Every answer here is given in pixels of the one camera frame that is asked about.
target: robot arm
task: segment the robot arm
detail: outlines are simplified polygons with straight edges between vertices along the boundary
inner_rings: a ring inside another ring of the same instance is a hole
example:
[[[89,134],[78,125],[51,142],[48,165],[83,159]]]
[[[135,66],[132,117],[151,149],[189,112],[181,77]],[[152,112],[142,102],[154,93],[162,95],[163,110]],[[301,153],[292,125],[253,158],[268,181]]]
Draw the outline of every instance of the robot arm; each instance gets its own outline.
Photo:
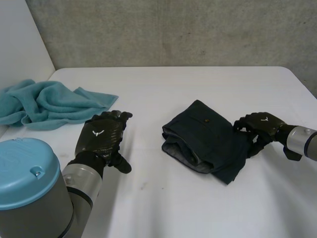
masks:
[[[131,113],[112,111],[86,121],[75,149],[76,158],[62,172],[70,200],[73,221],[64,238],[80,238],[102,186],[105,166],[131,172],[119,154],[119,144]]]
[[[303,126],[287,125],[270,113],[252,113],[234,123],[234,130],[246,133],[252,140],[249,157],[267,144],[278,141],[289,160],[299,161],[303,155],[317,161],[317,131]]]

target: folded dark pants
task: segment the folded dark pants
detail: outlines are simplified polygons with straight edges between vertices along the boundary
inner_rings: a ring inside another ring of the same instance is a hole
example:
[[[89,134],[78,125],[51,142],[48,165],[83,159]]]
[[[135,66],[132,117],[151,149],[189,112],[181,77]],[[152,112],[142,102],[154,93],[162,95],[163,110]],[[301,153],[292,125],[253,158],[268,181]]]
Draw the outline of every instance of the folded dark pants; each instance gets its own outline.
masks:
[[[221,115],[196,100],[163,126],[162,150],[189,168],[226,184],[244,167],[251,143]]]

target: silver metal joint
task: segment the silver metal joint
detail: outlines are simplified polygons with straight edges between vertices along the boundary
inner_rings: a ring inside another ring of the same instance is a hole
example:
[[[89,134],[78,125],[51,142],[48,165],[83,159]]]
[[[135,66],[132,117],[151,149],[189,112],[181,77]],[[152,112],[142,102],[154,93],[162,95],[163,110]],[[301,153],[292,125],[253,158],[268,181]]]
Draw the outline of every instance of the silver metal joint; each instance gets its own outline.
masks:
[[[84,192],[95,203],[103,180],[96,170],[81,164],[67,165],[62,172],[67,187]]]
[[[287,148],[298,154],[305,155],[305,144],[315,132],[315,130],[303,126],[295,127],[287,137]]]

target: teal towel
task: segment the teal towel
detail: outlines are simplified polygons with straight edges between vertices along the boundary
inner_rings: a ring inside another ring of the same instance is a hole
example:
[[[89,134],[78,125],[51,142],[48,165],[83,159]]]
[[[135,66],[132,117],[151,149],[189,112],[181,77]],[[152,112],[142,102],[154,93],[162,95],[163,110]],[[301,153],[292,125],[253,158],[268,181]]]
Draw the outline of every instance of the teal towel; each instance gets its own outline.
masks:
[[[118,96],[77,88],[74,92],[62,83],[24,80],[0,90],[0,125],[34,130],[54,130],[66,123],[83,123],[107,111]]]

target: robotic hand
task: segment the robotic hand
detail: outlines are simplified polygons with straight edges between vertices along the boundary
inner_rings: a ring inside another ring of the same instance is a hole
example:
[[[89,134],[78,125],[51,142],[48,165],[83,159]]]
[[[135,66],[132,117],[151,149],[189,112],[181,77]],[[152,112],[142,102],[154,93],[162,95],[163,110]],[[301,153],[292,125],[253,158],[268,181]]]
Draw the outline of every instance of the robotic hand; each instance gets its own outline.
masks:
[[[103,158],[104,166],[114,166],[120,172],[131,172],[129,163],[119,154],[120,142],[131,113],[112,111],[85,122],[75,149],[75,156],[83,152],[94,152]]]
[[[252,113],[234,123],[233,129],[245,128],[253,141],[248,158],[256,155],[264,147],[278,141],[284,145],[284,153],[289,160],[299,161],[303,155],[317,161],[317,131],[296,125],[287,125],[270,113]]]

